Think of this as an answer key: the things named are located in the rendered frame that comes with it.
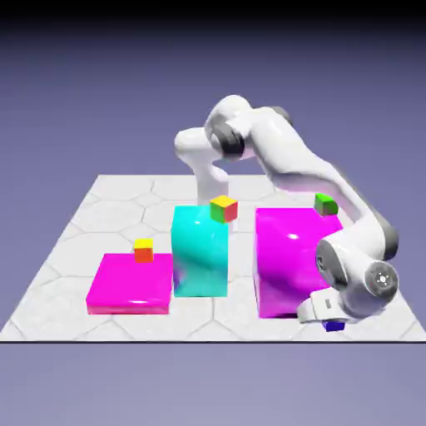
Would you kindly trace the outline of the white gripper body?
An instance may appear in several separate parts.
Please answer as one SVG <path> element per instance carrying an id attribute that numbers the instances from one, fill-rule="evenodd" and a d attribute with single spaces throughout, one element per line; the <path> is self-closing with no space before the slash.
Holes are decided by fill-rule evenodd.
<path id="1" fill-rule="evenodd" d="M 301 324 L 328 321 L 349 322 L 350 316 L 339 302 L 339 291 L 334 288 L 313 291 L 310 297 L 298 306 L 297 318 Z"/>

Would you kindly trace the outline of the small yellow green red cube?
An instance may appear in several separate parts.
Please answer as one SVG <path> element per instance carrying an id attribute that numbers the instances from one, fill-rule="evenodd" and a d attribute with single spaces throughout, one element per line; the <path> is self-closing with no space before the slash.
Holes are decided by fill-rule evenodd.
<path id="1" fill-rule="evenodd" d="M 238 216 L 238 201 L 229 196 L 217 196 L 210 201 L 210 212 L 212 220 L 230 223 Z"/>

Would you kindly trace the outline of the large tall magenta box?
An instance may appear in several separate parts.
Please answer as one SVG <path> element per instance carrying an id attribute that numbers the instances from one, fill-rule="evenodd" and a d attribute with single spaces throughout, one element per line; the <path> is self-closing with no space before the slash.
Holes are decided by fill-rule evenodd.
<path id="1" fill-rule="evenodd" d="M 294 318 L 312 292 L 329 287 L 316 267 L 316 246 L 342 229 L 336 215 L 322 216 L 313 207 L 255 211 L 253 279 L 259 317 Z"/>

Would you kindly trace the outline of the small yellow orange cube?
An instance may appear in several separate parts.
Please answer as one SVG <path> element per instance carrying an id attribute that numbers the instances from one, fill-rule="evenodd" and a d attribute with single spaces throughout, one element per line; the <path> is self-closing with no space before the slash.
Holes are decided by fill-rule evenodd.
<path id="1" fill-rule="evenodd" d="M 154 259 L 153 239 L 139 238 L 134 242 L 134 256 L 137 263 L 149 263 Z"/>

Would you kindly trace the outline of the large flat magenta box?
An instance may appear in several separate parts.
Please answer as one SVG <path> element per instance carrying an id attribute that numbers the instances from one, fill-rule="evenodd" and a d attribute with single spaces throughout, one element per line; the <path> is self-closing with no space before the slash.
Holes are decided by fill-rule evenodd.
<path id="1" fill-rule="evenodd" d="M 166 315 L 172 290 L 172 254 L 137 263 L 133 254 L 105 254 L 86 297 L 90 315 Z"/>

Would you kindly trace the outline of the large cyan box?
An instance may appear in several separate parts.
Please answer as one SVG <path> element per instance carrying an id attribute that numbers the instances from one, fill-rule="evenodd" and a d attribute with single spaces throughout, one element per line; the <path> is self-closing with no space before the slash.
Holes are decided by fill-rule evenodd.
<path id="1" fill-rule="evenodd" d="M 176 206 L 171 225 L 176 298 L 228 294 L 228 225 L 211 219 L 209 206 Z"/>

